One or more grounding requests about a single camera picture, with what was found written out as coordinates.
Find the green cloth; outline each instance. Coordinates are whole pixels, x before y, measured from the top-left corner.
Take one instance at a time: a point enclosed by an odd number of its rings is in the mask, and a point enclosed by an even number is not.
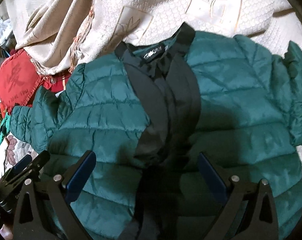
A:
[[[220,207],[197,170],[203,151],[241,180],[270,182],[283,239],[302,210],[295,148],[302,144],[302,51],[290,42],[281,58],[244,36],[197,31],[185,60],[198,80],[201,115],[184,171],[161,181],[178,188],[172,190],[185,221],[179,233],[205,231],[209,222],[199,227],[194,221],[211,221]],[[123,64],[111,53],[78,65],[58,98],[40,87],[32,108],[14,107],[10,130],[37,152],[51,153],[48,176],[62,174],[88,149],[96,153],[97,165],[71,206],[101,240],[116,239],[132,219],[141,178],[134,152],[148,124]]]
[[[10,115],[6,113],[5,118],[2,120],[0,124],[0,144],[2,143],[3,139],[10,133]]]

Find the blanket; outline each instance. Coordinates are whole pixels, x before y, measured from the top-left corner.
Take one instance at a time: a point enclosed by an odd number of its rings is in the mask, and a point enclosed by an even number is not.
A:
[[[280,20],[274,15],[291,8],[287,0],[4,0],[0,7],[11,18],[16,48],[39,62],[39,74],[73,70],[112,51],[121,39],[159,42],[184,21],[196,30],[254,36],[281,56],[289,40],[302,48],[295,13]]]

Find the green puffer jacket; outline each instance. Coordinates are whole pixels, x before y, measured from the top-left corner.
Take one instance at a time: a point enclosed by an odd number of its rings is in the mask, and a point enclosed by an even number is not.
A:
[[[220,207],[198,173],[201,151],[243,180],[270,182],[283,239],[302,214],[295,149],[302,144],[302,51],[291,42],[283,59],[244,36],[197,31],[184,59],[198,81],[201,112],[177,182],[179,239],[201,236]],[[111,53],[78,65],[58,98],[41,87],[32,108],[14,107],[10,130],[37,152],[51,153],[49,176],[62,174],[88,149],[96,153],[93,174],[71,206],[101,240],[116,239],[132,219],[142,166],[131,160],[149,122]]]

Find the red cushion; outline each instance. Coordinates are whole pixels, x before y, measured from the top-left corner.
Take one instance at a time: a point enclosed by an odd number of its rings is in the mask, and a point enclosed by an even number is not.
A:
[[[0,100],[3,108],[10,114],[18,104],[32,104],[30,99],[37,88],[48,80],[39,75],[24,49],[7,58],[0,67]]]

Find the black mount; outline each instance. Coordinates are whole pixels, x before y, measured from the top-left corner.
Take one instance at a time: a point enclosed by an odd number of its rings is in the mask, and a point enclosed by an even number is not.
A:
[[[33,161],[24,157],[0,180],[0,228],[13,225],[14,240],[60,240],[52,228],[43,207],[49,200],[67,240],[92,240],[70,207],[78,199],[89,179],[96,155],[86,151],[80,160],[63,175],[47,182],[39,180],[40,169],[49,161],[43,151]],[[259,183],[241,181],[210,162],[204,154],[198,158],[198,168],[215,199],[223,208],[211,228],[200,240],[224,240],[238,211],[247,202],[239,225],[229,239],[278,240],[278,221],[271,187],[266,179]],[[302,240],[302,218],[286,240]]]

